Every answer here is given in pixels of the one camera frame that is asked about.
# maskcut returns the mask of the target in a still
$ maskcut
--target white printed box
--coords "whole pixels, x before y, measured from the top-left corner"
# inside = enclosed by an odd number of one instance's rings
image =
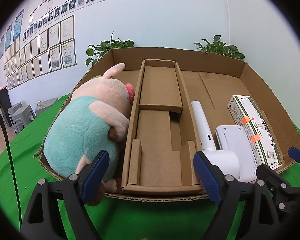
[[[244,128],[257,165],[264,163],[273,170],[282,166],[274,138],[252,98],[234,95],[231,97],[228,108],[235,123]]]

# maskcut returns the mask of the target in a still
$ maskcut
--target black cable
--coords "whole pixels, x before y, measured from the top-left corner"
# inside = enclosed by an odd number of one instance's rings
[[[13,184],[14,184],[14,189],[16,191],[16,197],[17,197],[17,202],[18,202],[18,211],[19,211],[19,230],[20,230],[21,223],[22,223],[20,198],[19,198],[19,193],[18,193],[18,186],[17,186],[16,175],[14,173],[14,167],[13,167],[13,161],[12,161],[12,156],[11,156],[11,151],[10,151],[8,134],[7,134],[7,130],[6,130],[6,127],[4,125],[3,118],[1,116],[1,114],[0,114],[0,126],[1,126],[1,129],[2,129],[2,132],[3,132],[3,135],[4,135],[4,140],[6,142],[6,146],[7,146],[7,152],[8,152],[8,157],[9,157],[9,161],[10,161],[10,167],[11,167],[11,173],[12,173],[12,178],[13,178]]]

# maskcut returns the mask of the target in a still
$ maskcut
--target gray plastic stool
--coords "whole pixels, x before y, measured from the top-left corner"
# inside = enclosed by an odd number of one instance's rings
[[[39,114],[41,114],[42,112],[47,110],[50,106],[52,106],[57,101],[58,101],[58,98],[52,98],[47,101],[41,102],[42,106],[40,108],[36,107],[36,109],[34,110],[35,114],[38,116]]]
[[[10,120],[11,120],[11,124],[12,124],[12,128],[15,132],[15,134],[18,133],[18,130],[17,130],[17,127],[16,125],[14,124],[13,120],[12,120],[12,116],[13,114],[22,107],[22,104],[21,103],[16,103],[14,104],[13,106],[11,106],[9,109],[8,109],[8,113],[9,113],[9,117],[10,117]]]
[[[34,118],[35,115],[30,105],[19,108],[12,116],[12,120],[18,133],[21,132]]]

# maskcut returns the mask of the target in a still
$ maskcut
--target black cabinet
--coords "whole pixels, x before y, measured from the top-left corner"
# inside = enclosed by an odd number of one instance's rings
[[[7,88],[4,88],[0,91],[0,109],[3,115],[3,118],[8,126],[11,126],[11,121],[8,113],[8,109],[11,107],[9,94]]]

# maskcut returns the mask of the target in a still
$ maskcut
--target orange sticker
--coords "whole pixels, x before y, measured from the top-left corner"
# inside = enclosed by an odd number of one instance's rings
[[[242,123],[243,124],[246,124],[247,122],[250,122],[250,118],[248,116],[245,116],[243,119],[242,119]]]
[[[255,143],[256,141],[260,141],[260,136],[258,134],[251,136],[252,143]]]

